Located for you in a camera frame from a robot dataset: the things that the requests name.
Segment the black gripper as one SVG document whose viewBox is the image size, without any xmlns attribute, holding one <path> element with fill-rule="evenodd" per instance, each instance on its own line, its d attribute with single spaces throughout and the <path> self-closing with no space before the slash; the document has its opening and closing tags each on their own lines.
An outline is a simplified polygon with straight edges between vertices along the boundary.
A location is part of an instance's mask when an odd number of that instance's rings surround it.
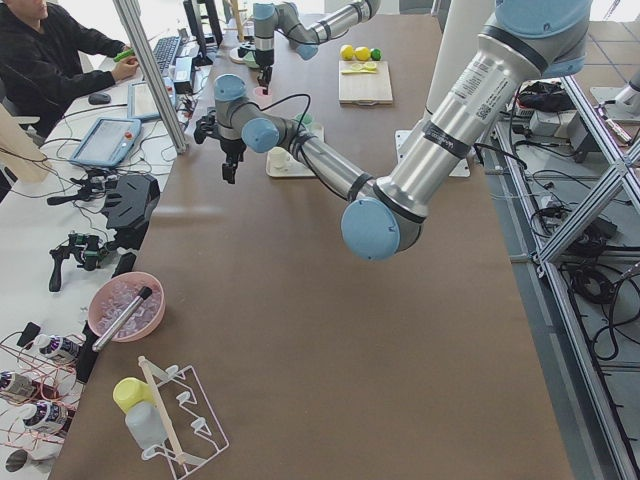
<svg viewBox="0 0 640 480">
<path fill-rule="evenodd" d="M 234 132 L 224 133 L 223 130 L 216 120 L 216 113 L 208 112 L 196 122 L 193 136 L 197 144 L 202 144 L 206 138 L 219 141 L 226 155 L 226 161 L 222 164 L 222 178 L 229 184 L 235 184 L 236 171 L 238 164 L 244 160 L 246 144 Z"/>
<path fill-rule="evenodd" d="M 258 84 L 264 88 L 264 94 L 270 93 L 272 66 L 275 63 L 275 48 L 273 42 L 244 42 L 238 47 L 241 58 L 249 53 L 253 55 L 254 63 L 260 68 L 257 76 Z"/>
</svg>

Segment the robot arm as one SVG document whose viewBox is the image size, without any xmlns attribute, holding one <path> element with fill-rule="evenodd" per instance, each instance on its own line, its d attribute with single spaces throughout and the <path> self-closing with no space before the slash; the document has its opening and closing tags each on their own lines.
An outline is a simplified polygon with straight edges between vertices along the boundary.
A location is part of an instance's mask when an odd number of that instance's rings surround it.
<svg viewBox="0 0 640 480">
<path fill-rule="evenodd" d="M 416 242 L 430 198 L 523 82 L 582 68 L 590 10 L 587 1 L 497 2 L 475 56 L 434 113 L 414 126 L 404 157 L 380 178 L 299 122 L 265 113 L 233 74 L 215 80 L 214 108 L 197 122 L 194 138 L 220 143 L 227 182 L 234 181 L 246 150 L 287 150 L 347 202 L 341 231 L 348 248 L 363 259 L 384 260 Z"/>
<path fill-rule="evenodd" d="M 282 34 L 290 47 L 303 60 L 310 60 L 318 46 L 346 34 L 350 27 L 371 20 L 380 7 L 379 1 L 351 1 L 315 23 L 305 26 L 297 6 L 290 1 L 255 3 L 253 5 L 254 35 L 251 44 L 239 47 L 238 55 L 251 52 L 258 66 L 258 84 L 269 93 L 275 64 L 275 33 Z"/>
</svg>

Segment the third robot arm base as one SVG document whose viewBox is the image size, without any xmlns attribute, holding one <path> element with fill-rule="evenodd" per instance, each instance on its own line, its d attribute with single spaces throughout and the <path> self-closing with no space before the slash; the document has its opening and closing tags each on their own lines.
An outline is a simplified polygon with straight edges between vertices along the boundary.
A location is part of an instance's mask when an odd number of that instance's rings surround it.
<svg viewBox="0 0 640 480">
<path fill-rule="evenodd" d="M 639 71 L 623 87 L 591 87 L 590 93 L 606 118 L 639 123 Z"/>
</svg>

